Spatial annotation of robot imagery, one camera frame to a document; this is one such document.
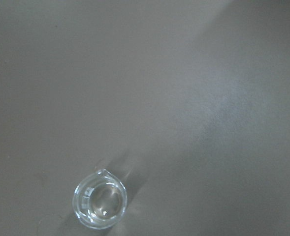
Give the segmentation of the clear glass measuring cup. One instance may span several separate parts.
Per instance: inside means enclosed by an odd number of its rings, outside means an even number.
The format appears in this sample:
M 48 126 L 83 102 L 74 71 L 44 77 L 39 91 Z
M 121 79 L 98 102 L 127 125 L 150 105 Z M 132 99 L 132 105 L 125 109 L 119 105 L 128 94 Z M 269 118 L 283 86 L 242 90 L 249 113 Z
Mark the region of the clear glass measuring cup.
M 76 187 L 72 207 L 84 226 L 103 230 L 118 223 L 128 203 L 127 191 L 122 182 L 106 169 L 84 178 Z

